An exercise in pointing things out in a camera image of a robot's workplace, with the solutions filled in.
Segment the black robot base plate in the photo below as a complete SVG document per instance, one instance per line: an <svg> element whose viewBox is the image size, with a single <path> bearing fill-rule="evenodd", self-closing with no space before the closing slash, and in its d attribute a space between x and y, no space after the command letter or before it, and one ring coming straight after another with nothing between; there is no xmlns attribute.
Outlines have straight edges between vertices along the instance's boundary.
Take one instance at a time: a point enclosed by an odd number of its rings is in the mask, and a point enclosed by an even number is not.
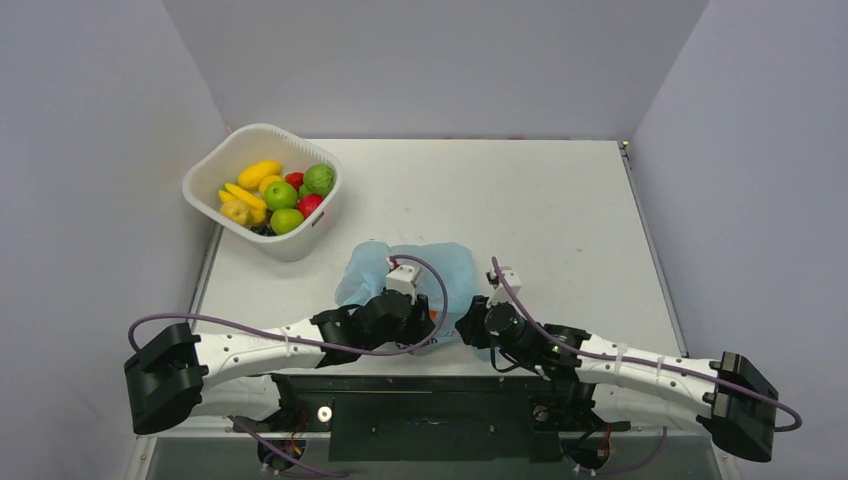
<svg viewBox="0 0 848 480"><path fill-rule="evenodd" d="M239 429L292 440L326 434L333 462L594 458L604 435L630 427L594 413L594 387L536 376L270 378L277 412L241 414Z"/></svg>

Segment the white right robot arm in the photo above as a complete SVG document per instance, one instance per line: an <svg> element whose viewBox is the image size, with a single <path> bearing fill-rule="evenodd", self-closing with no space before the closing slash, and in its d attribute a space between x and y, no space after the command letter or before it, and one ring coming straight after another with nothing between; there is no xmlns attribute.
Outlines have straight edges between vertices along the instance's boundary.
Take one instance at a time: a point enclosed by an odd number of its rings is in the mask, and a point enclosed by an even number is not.
<svg viewBox="0 0 848 480"><path fill-rule="evenodd" d="M668 357L608 341L582 329L535 328L510 303L476 296L456 323L463 342L494 350L522 370L571 384L566 418L688 430L745 460L772 459L777 390L745 356L718 360Z"/></svg>

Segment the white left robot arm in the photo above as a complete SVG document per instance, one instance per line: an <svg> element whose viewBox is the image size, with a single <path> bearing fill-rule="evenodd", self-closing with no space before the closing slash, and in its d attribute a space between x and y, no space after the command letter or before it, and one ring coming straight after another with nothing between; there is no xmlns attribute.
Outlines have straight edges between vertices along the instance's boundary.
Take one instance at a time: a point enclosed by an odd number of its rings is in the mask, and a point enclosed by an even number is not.
<svg viewBox="0 0 848 480"><path fill-rule="evenodd" d="M427 344L438 327L426 296L395 290L278 328L227 325L228 334L199 334L174 323L145 344L128 333L134 353L124 375L135 434L160 433L192 416L228 415L285 430L299 405L274 373L386 356L386 344L402 355Z"/></svg>

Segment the light blue plastic bag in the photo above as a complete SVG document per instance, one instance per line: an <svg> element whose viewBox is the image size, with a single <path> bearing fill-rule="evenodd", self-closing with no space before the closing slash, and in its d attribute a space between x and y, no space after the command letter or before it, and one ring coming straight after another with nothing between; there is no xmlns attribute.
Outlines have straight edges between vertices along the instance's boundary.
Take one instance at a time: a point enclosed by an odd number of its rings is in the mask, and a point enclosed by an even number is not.
<svg viewBox="0 0 848 480"><path fill-rule="evenodd" d="M420 269L417 293L428 297L430 310L436 311L438 318L444 306L448 310L431 343L413 354L424 356L459 344L461 337L455 323L468 311L472 298L481 294L472 253L463 245L454 242L395 246L377 241L361 243L353 250L336 288L336 303L340 306L363 305L381 293L389 272L389 258L395 255L411 255L429 263L440 274L448 293L443 296L438 281L429 270Z"/></svg>

